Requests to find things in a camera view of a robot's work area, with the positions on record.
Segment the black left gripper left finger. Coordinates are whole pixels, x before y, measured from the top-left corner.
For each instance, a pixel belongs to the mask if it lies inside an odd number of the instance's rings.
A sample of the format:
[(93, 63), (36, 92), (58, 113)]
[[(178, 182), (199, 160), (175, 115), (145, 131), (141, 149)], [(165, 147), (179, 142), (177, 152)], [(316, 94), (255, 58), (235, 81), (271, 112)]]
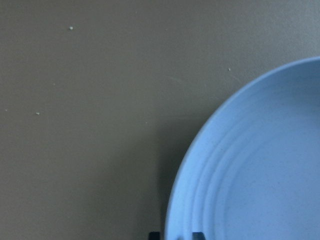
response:
[(148, 240), (160, 240), (160, 232), (152, 231), (148, 234)]

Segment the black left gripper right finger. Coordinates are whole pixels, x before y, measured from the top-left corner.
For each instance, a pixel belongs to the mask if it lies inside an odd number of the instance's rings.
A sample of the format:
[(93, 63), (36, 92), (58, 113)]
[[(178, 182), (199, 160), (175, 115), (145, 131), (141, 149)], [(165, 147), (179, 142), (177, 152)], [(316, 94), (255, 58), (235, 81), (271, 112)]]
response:
[(193, 232), (192, 240), (206, 240), (206, 237), (203, 232)]

